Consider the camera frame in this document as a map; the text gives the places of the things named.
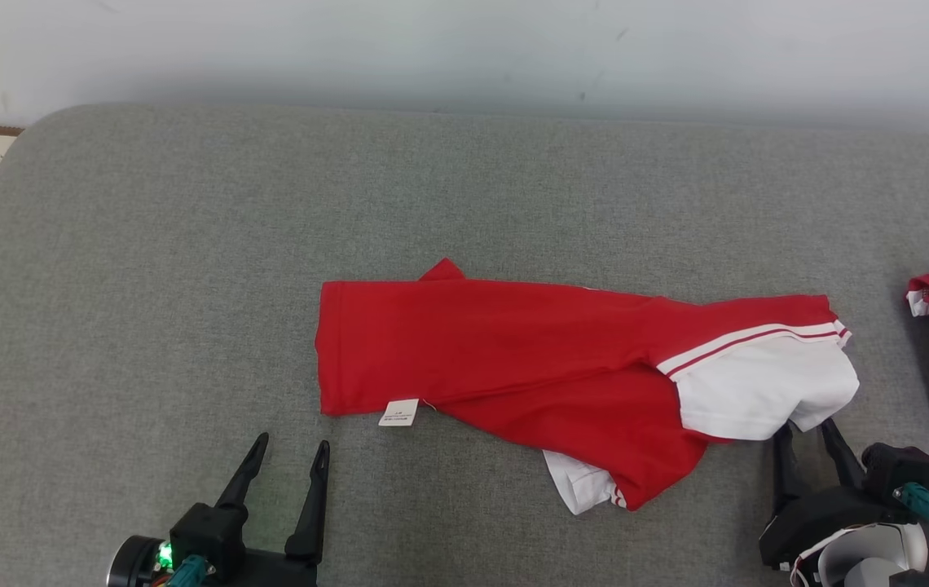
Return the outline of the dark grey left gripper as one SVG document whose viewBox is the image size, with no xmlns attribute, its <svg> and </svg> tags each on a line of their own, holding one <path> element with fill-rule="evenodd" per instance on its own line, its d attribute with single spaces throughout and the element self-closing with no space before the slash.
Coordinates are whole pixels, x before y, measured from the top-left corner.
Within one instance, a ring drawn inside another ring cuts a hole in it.
<svg viewBox="0 0 929 587">
<path fill-rule="evenodd" d="M 215 508 L 194 505 L 170 533 L 174 573 L 170 586 L 316 586 L 324 551 L 330 445 L 319 443 L 310 487 L 294 533 L 282 553 L 246 549 L 244 499 L 266 457 L 270 435 L 262 432 L 240 463 Z"/>
</svg>

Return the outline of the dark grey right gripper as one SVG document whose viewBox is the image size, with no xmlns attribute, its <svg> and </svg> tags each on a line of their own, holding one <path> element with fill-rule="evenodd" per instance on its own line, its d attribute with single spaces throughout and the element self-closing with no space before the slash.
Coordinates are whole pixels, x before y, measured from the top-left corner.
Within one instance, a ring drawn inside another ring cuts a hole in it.
<svg viewBox="0 0 929 587">
<path fill-rule="evenodd" d="M 929 454 L 876 443 L 856 457 L 832 417 L 820 437 L 839 482 L 813 491 L 791 423 L 773 435 L 773 513 L 763 565 L 792 585 L 929 585 Z"/>
</svg>

